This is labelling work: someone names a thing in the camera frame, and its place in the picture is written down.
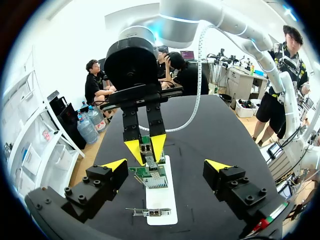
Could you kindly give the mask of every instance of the laptop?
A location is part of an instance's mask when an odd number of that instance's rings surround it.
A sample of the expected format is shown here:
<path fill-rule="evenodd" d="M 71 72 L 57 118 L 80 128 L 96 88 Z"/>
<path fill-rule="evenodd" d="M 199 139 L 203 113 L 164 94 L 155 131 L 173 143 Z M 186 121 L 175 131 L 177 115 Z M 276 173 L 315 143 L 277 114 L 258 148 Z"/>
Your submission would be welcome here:
<path fill-rule="evenodd" d="M 194 51 L 180 51 L 183 59 L 186 61 L 194 61 L 195 60 L 195 53 Z"/>

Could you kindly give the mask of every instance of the desk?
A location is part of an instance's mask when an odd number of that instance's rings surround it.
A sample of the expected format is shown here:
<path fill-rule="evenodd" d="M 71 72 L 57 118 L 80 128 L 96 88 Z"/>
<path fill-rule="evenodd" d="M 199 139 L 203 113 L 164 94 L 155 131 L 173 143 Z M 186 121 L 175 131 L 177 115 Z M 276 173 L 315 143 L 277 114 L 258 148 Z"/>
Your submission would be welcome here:
<path fill-rule="evenodd" d="M 231 107 L 236 107 L 237 99 L 262 99 L 265 94 L 265 88 L 268 80 L 256 73 L 250 75 L 250 72 L 243 67 L 229 68 L 228 73 L 228 86 L 226 94 L 232 97 Z M 257 92 L 251 93 L 251 87 L 255 85 L 258 87 Z"/>
<path fill-rule="evenodd" d="M 194 108 L 196 96 L 170 98 L 161 104 L 167 129 L 184 124 Z M 139 123 L 147 126 L 146 109 L 139 108 Z M 144 217 L 132 217 L 125 208 L 143 208 L 146 193 L 130 172 L 112 202 L 85 224 L 124 240 L 226 240 L 238 239 L 245 222 L 238 220 L 225 202 L 219 202 L 203 178 L 206 158 L 227 165 L 239 165 L 258 187 L 277 194 L 276 186 L 259 148 L 227 105 L 215 95 L 202 95 L 194 120 L 183 130 L 168 133 L 164 151 L 170 156 L 178 223 L 149 226 Z M 94 163 L 106 164 L 127 158 L 138 166 L 123 142 L 122 111 L 116 113 L 102 140 Z"/>

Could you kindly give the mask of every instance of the person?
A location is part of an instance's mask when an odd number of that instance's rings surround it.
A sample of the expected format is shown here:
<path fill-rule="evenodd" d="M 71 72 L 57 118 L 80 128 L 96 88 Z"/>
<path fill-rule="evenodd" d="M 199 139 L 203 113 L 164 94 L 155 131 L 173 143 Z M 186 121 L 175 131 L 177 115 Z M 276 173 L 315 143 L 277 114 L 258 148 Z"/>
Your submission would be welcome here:
<path fill-rule="evenodd" d="M 157 59 L 158 64 L 158 79 L 159 81 L 166 80 L 166 63 L 165 63 L 165 56 L 168 54 L 168 50 L 166 48 L 159 48 L 159 55 Z"/>
<path fill-rule="evenodd" d="M 110 81 L 105 72 L 100 69 L 100 64 L 97 60 L 90 60 L 85 69 L 88 71 L 85 82 L 85 98 L 88 105 L 92 105 L 96 101 L 105 101 L 106 96 L 114 93 L 116 88 L 110 86 Z M 104 88 L 103 81 L 106 81 L 106 88 Z M 110 121 L 111 112 L 104 112 L 104 115 Z"/>
<path fill-rule="evenodd" d="M 198 89 L 198 68 L 186 62 L 182 55 L 178 52 L 170 52 L 164 58 L 165 62 L 165 82 L 162 82 L 162 89 L 171 88 L 176 84 L 183 87 L 182 95 L 197 95 Z M 170 75 L 170 67 L 177 69 L 177 76 L 172 79 Z M 206 75 L 202 72 L 201 94 L 209 94 L 209 85 Z"/>
<path fill-rule="evenodd" d="M 303 45 L 303 37 L 297 29 L 291 26 L 284 25 L 283 32 L 285 42 L 275 43 L 273 45 L 273 49 L 270 50 L 269 53 L 277 64 L 279 72 L 289 73 L 294 89 L 296 91 L 300 91 L 303 95 L 308 94 L 310 89 L 308 87 L 309 82 L 306 65 L 299 57 L 298 53 Z M 283 56 L 289 57 L 296 63 L 295 70 L 279 63 L 279 60 Z M 274 133 L 278 134 L 278 137 L 282 139 L 286 132 L 284 96 L 284 92 L 276 93 L 273 89 L 272 83 L 268 81 L 266 85 L 266 92 L 261 100 L 260 107 L 256 114 L 257 123 L 255 125 L 254 134 L 252 137 L 252 139 L 256 141 L 258 135 L 265 128 L 265 124 L 269 121 L 269 126 L 266 128 L 262 139 L 258 142 L 260 147 L 262 147 L 263 143 L 267 141 Z"/>

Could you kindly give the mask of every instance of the black t-shirt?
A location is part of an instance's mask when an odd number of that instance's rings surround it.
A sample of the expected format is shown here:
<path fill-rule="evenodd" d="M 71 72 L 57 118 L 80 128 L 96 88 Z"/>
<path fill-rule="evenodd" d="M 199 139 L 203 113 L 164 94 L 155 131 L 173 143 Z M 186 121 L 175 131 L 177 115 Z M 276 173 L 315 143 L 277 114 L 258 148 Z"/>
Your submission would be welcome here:
<path fill-rule="evenodd" d="M 92 104 L 95 99 L 95 93 L 99 90 L 104 89 L 103 80 L 107 81 L 108 78 L 104 71 L 98 72 L 98 74 L 95 76 L 92 73 L 89 73 L 86 76 L 86 82 L 85 82 L 85 99 L 87 104 Z"/>
<path fill-rule="evenodd" d="M 159 63 L 158 64 L 158 79 L 165 79 L 166 78 L 166 63 Z"/>
<path fill-rule="evenodd" d="M 183 87 L 183 96 L 197 95 L 198 67 L 186 62 L 185 68 L 178 72 L 174 81 Z M 204 72 L 202 72 L 201 94 L 209 94 L 208 80 Z"/>

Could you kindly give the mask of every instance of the screw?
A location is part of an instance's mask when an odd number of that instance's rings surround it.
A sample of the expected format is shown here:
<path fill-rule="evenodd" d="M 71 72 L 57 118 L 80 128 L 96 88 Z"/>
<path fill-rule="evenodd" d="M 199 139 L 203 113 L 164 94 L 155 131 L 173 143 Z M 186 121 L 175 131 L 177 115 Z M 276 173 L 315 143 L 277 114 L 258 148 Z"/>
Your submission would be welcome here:
<path fill-rule="evenodd" d="M 267 192 L 268 192 L 268 190 L 267 190 L 267 189 L 262 188 L 262 189 L 260 190 L 260 192 L 259 192 L 259 195 L 261 195 L 261 196 L 266 195 L 266 194 L 267 194 Z"/>
<path fill-rule="evenodd" d="M 87 202 L 87 198 L 85 195 L 79 195 L 78 200 L 81 204 L 85 204 Z"/>
<path fill-rule="evenodd" d="M 84 182 L 85 184 L 87 184 L 89 182 L 89 178 L 87 176 L 84 176 L 82 178 L 82 182 Z"/>
<path fill-rule="evenodd" d="M 238 185 L 238 182 L 237 181 L 232 181 L 231 182 L 231 187 L 236 187 Z"/>
<path fill-rule="evenodd" d="M 72 190 L 71 190 L 71 187 L 65 187 L 64 188 L 64 193 L 65 193 L 65 195 L 68 195 L 68 196 L 70 196 L 71 194 L 72 194 Z"/>
<path fill-rule="evenodd" d="M 94 180 L 94 181 L 93 181 L 93 184 L 94 184 L 95 187 L 98 188 L 98 187 L 101 186 L 101 181 L 100 181 L 100 180 Z"/>
<path fill-rule="evenodd" d="M 51 200 L 49 198 L 47 198 L 46 200 L 44 200 L 44 203 L 45 204 L 50 204 L 51 203 Z"/>
<path fill-rule="evenodd" d="M 253 202 L 253 200 L 255 200 L 255 198 L 253 197 L 253 196 L 251 196 L 251 195 L 248 195 L 248 196 L 246 196 L 246 198 L 245 198 L 245 201 L 247 202 L 247 203 L 252 203 Z"/>
<path fill-rule="evenodd" d="M 38 209 L 38 210 L 41 210 L 41 209 L 42 209 L 42 205 L 38 203 L 38 204 L 35 206 L 35 208 Z"/>

